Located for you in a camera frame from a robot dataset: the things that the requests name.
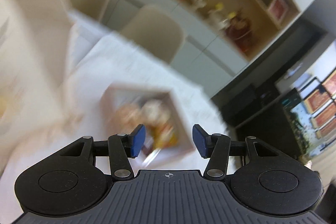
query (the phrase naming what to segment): crosshair symbol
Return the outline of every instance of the crosshair symbol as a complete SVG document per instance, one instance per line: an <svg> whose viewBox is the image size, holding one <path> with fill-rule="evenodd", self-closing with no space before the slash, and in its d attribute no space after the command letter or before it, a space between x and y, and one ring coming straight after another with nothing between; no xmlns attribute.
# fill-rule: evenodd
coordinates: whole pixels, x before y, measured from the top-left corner
<svg viewBox="0 0 336 224"><path fill-rule="evenodd" d="M173 175L172 173L167 173L167 174L165 174L164 176L170 179L170 178L172 178L172 177L175 176L175 175Z"/></svg>

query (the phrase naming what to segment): dining table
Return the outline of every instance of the dining table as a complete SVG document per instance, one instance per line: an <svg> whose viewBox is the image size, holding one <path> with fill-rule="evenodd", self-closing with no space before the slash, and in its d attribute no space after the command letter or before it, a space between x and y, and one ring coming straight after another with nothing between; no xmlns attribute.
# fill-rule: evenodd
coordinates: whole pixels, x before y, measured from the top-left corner
<svg viewBox="0 0 336 224"><path fill-rule="evenodd" d="M177 99L175 107L191 140L194 124L199 124L209 134L228 135L219 110L201 86L118 32L75 10L69 16L75 22L78 36L68 46L64 86L72 100L73 114L80 119L71 126L72 130L64 128L29 135L12 151L0 177L1 224L12 223L23 213L15 196L14 184L24 170L82 136L92 136L94 141L107 140L99 102L111 84L140 85L172 92ZM203 173L207 163L208 160L195 149L155 169L200 170ZM108 157L97 157L96 167L110 174ZM227 174L235 170L230 159Z"/></svg>

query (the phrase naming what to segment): silver bolt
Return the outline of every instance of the silver bolt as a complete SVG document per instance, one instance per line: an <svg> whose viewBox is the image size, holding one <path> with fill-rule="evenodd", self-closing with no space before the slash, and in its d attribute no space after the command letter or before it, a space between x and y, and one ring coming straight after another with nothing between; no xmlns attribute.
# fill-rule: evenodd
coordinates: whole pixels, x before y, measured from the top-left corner
<svg viewBox="0 0 336 224"><path fill-rule="evenodd" d="M120 177L120 178L126 178L131 174L131 172L129 170L126 169L119 169L116 172L114 172L114 175L116 177Z"/></svg>
<svg viewBox="0 0 336 224"><path fill-rule="evenodd" d="M224 175L223 171L219 169L210 169L207 171L207 174L213 178L219 178Z"/></svg>

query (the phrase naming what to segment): gray ribbed plate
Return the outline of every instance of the gray ribbed plate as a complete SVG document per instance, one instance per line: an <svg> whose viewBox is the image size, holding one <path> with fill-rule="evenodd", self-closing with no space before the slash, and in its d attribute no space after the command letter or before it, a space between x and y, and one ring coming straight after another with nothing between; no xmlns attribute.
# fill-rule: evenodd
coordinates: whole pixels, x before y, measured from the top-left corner
<svg viewBox="0 0 336 224"><path fill-rule="evenodd" d="M75 216L50 218L27 213L18 224L318 224L313 212L269 217L240 205L222 182L197 171L144 170L130 181L116 182L94 208Z"/></svg>

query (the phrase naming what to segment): cardboard box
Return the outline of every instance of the cardboard box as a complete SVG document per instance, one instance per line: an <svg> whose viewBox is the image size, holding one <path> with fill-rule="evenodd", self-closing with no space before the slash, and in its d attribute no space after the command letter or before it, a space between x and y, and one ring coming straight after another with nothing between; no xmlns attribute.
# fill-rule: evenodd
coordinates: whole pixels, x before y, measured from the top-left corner
<svg viewBox="0 0 336 224"><path fill-rule="evenodd" d="M137 103L142 107L144 103L150 99L161 100L169 108L172 116L171 120L178 136L178 145L161 150L155 159L146 167L147 169L158 167L159 165L174 160L180 160L186 154L195 150L195 146L184 127L181 115L176 108L172 93L166 90L155 90L144 87L111 85L100 100L105 128L110 136L122 133L121 125L115 116L115 112L120 106L127 103ZM144 168L143 161L145 159L146 155L140 152L140 155L135 159L139 169Z"/></svg>

